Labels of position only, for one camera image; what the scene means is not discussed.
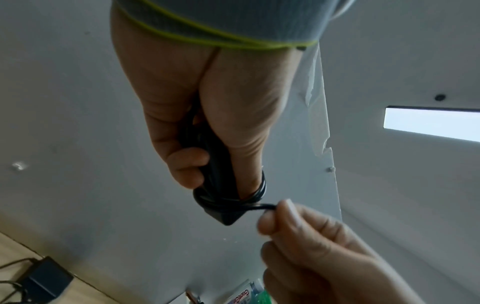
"fingernail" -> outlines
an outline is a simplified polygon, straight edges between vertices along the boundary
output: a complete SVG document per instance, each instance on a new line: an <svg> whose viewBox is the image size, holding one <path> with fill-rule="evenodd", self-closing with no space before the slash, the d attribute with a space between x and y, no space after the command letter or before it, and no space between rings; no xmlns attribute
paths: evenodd
<svg viewBox="0 0 480 304"><path fill-rule="evenodd" d="M300 214L297 211L297 208L295 207L291 199L287 199L286 204L288 206L288 212L290 214L291 223L295 227L299 227L302 224L302 219L300 218Z"/></svg>

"yellow trim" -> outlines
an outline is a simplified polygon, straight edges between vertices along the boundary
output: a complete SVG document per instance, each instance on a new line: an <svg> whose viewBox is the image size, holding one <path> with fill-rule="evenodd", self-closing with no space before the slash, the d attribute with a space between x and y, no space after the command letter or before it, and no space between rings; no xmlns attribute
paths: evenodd
<svg viewBox="0 0 480 304"><path fill-rule="evenodd" d="M184 37L172 33L166 33L162 32L160 30L151 28L149 25L144 24L143 22L138 21L137 19L133 18L128 14L127 11L125 11L121 6L117 6L120 11L132 22L140 26L141 28L153 32L157 35L164 36L170 39L174 40L179 40L182 42L187 42L187 43L195 43L195 44L200 44L200 45L206 45L206 46L213 46L213 47L223 47L223 48L231 48L231 49L244 49L244 50L274 50L274 49L281 49L285 48L285 45L246 45L246 44L235 44L235 43L228 43L228 42L222 42L222 41L210 41L210 40L203 40L203 39L197 39L197 38L190 38L190 37Z"/></svg>
<svg viewBox="0 0 480 304"><path fill-rule="evenodd" d="M308 46L314 45L318 42L318 40L315 40L315 41L298 42L298 43L279 43L279 42L276 42L276 41L262 41L262 40L251 39L251 38L248 38L248 37L237 36L237 35L233 35L233 34L230 34L230 33L222 32L222 31L217 30L217 29L213 29L209 26L197 24L197 23L195 23L191 20L188 20L184 17L177 16L174 13L172 13L172 12L162 8L162 7L159 7L156 4L151 3L148 0L138 0L138 1L143 2L144 4L148 5L152 9L154 9L156 11L159 11L160 13L166 15L167 17L170 17L172 19L176 19L176 20L181 21L185 24L188 24L189 26L192 26L194 28L198 28L198 29L206 31L206 32L210 32L210 33L215 34L215 35L223 36L223 37L230 38L230 39L233 39L233 40L239 40L239 41L242 41L242 42L258 44L258 45L275 45L276 46L276 47L269 47L269 49L308 47Z"/></svg>

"ceiling light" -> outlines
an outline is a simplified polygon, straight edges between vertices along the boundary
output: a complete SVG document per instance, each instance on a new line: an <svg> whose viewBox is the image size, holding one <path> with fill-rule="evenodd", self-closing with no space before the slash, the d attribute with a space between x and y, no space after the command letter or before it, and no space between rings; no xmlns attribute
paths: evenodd
<svg viewBox="0 0 480 304"><path fill-rule="evenodd" d="M387 107L383 127L480 142L480 110Z"/></svg>

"white wall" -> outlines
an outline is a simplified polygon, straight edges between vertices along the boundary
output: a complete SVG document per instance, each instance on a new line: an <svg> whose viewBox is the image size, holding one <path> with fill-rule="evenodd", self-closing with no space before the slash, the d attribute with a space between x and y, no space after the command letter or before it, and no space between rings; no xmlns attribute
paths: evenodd
<svg viewBox="0 0 480 304"><path fill-rule="evenodd" d="M343 220L383 256L427 303L478 304L480 298L424 260L343 211Z"/></svg>

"power adapter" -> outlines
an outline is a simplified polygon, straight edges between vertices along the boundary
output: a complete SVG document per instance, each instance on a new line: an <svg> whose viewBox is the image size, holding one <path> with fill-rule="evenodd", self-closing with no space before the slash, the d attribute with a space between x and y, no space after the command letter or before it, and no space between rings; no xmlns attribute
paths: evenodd
<svg viewBox="0 0 480 304"><path fill-rule="evenodd" d="M47 256L30 266L16 282L31 303L47 304L58 298L73 279L71 273Z"/></svg>

